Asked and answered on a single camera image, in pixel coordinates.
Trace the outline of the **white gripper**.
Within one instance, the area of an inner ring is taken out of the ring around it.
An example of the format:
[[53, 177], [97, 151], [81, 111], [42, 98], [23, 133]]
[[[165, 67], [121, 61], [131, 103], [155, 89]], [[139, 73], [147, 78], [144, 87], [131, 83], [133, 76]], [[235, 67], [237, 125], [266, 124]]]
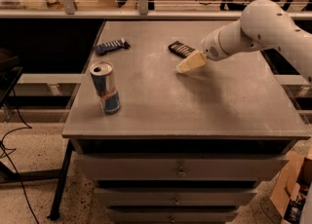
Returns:
[[221, 29], [216, 29], [203, 39], [202, 50], [194, 51], [182, 62], [180, 62], [175, 70], [178, 73], [186, 73], [194, 70], [207, 63], [207, 58], [213, 61], [220, 61], [230, 56], [229, 39], [222, 33]]

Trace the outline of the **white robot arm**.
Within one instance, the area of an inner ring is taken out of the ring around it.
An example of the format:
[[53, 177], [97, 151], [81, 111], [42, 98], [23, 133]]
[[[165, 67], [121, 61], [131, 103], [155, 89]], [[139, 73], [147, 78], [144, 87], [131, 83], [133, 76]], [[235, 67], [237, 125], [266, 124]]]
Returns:
[[308, 82], [312, 80], [312, 34], [297, 26], [275, 2], [252, 1], [241, 17], [211, 32], [177, 67], [185, 73], [238, 53], [274, 49]]

